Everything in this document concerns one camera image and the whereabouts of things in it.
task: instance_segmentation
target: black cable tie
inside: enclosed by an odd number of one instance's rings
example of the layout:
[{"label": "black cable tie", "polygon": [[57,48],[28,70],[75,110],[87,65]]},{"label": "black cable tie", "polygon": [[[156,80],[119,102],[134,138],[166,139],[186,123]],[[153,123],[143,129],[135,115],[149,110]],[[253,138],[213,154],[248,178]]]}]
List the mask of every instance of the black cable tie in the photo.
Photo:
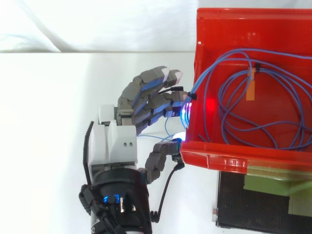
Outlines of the black cable tie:
[{"label": "black cable tie", "polygon": [[191,92],[188,92],[187,96],[189,96],[192,100],[197,100],[197,94],[191,94]]},{"label": "black cable tie", "polygon": [[260,72],[260,68],[261,68],[261,64],[260,64],[259,62],[257,62],[257,63],[254,65],[254,67],[255,67],[255,72],[256,72],[256,73],[259,73],[259,72]]}]

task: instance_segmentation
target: red plastic bin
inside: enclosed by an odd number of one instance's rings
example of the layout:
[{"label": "red plastic bin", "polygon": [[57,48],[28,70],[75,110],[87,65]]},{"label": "red plastic bin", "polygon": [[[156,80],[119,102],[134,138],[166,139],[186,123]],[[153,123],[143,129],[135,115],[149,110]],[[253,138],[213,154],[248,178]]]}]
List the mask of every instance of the red plastic bin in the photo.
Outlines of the red plastic bin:
[{"label": "red plastic bin", "polygon": [[[197,44],[195,54],[195,82],[220,55],[238,48],[258,48],[312,56],[312,10],[310,9],[218,9],[201,8],[197,11]],[[283,57],[260,52],[248,52],[253,59],[273,63],[312,84],[312,61]],[[304,152],[271,150],[244,146],[228,136],[226,145],[221,135],[217,93],[221,84],[232,74],[246,70],[246,62],[228,61],[219,65],[210,80],[208,95],[204,97],[205,81],[197,90],[197,100],[192,101],[189,129],[181,147],[187,164],[227,172],[247,173],[251,166],[312,172],[312,146]],[[299,123],[298,110],[291,96],[274,79],[266,74],[256,74],[255,100],[241,100],[233,113],[260,125],[275,121]],[[234,90],[229,88],[225,100]],[[312,103],[302,90],[297,89],[302,101],[306,126],[312,128]],[[204,143],[198,134],[205,136],[203,99],[206,98],[207,129],[212,143]],[[250,127],[235,121],[240,128]],[[297,127],[274,125],[267,130],[279,147],[288,147]],[[248,142],[273,147],[261,130],[250,133],[235,132]],[[305,140],[311,134],[305,134]]]}]

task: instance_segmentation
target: coiled black cord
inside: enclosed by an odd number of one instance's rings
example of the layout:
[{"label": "coiled black cord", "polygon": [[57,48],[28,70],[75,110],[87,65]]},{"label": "coiled black cord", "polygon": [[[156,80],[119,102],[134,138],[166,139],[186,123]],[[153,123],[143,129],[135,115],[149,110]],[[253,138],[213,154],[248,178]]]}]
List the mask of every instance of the coiled black cord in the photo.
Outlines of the coiled black cord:
[{"label": "coiled black cord", "polygon": [[167,192],[167,189],[168,189],[168,185],[169,185],[169,182],[170,182],[170,179],[172,177],[172,175],[174,174],[174,172],[182,169],[184,167],[184,163],[179,163],[177,164],[173,170],[171,171],[170,175],[168,176],[168,179],[167,179],[167,182],[166,182],[166,185],[165,185],[165,189],[164,189],[164,192],[162,193],[162,196],[161,196],[161,200],[160,200],[160,205],[159,205],[159,209],[158,209],[158,212],[157,211],[151,211],[151,221],[154,222],[154,223],[158,223],[159,220],[160,220],[160,214],[161,214],[161,209],[162,209],[162,205],[164,203],[164,199],[165,199],[165,195],[166,195],[166,192]]}]

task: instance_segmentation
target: white table surface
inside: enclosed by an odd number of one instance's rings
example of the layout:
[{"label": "white table surface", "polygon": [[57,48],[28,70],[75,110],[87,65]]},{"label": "white table surface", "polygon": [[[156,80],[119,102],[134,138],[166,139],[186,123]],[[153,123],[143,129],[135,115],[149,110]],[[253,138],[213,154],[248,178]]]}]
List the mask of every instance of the white table surface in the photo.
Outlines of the white table surface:
[{"label": "white table surface", "polygon": [[[86,183],[82,148],[89,122],[101,104],[117,104],[142,71],[165,65],[184,72],[190,90],[194,53],[1,54],[0,233],[89,234],[90,217],[78,199]],[[144,133],[165,137],[165,118]],[[182,130],[168,121],[170,133]],[[138,167],[157,139],[138,138]],[[174,163],[148,186],[158,210]],[[245,234],[212,222],[217,171],[187,165],[170,182],[155,234]]]}]

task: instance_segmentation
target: red light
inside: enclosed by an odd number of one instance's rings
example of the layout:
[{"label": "red light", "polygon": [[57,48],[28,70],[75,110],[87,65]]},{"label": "red light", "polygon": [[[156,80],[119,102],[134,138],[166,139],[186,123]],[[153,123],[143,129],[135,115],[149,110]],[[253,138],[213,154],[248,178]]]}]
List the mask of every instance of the red light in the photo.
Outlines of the red light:
[{"label": "red light", "polygon": [[209,98],[206,100],[206,110],[210,111],[210,112],[215,111],[215,100],[214,99]]}]

